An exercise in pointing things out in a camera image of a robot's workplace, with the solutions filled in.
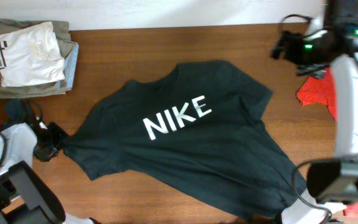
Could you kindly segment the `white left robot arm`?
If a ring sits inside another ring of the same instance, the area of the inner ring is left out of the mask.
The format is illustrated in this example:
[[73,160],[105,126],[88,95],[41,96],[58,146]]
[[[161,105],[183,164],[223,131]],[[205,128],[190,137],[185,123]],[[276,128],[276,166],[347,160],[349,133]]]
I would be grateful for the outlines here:
[[34,172],[33,160],[58,155],[67,133],[44,124],[34,101],[16,99],[5,105],[8,121],[0,125],[0,223],[96,224],[94,218],[67,213],[58,197]]

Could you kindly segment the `dark green Nike t-shirt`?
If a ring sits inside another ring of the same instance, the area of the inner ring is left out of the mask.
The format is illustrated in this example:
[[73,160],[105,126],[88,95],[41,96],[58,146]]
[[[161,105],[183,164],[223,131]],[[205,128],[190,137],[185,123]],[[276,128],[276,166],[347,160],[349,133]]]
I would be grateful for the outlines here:
[[272,91],[232,63],[179,63],[93,106],[63,152],[91,180],[134,170],[235,216],[273,217],[306,182],[262,120]]

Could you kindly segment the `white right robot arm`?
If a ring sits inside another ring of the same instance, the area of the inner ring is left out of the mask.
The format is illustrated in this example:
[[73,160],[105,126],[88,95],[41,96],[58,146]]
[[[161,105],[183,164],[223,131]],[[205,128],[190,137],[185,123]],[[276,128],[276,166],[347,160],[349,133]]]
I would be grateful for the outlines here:
[[304,34],[280,30],[271,56],[294,63],[299,76],[330,69],[336,142],[332,157],[306,162],[306,190],[279,214],[280,223],[329,223],[334,213],[358,202],[358,1],[326,1],[307,22]]

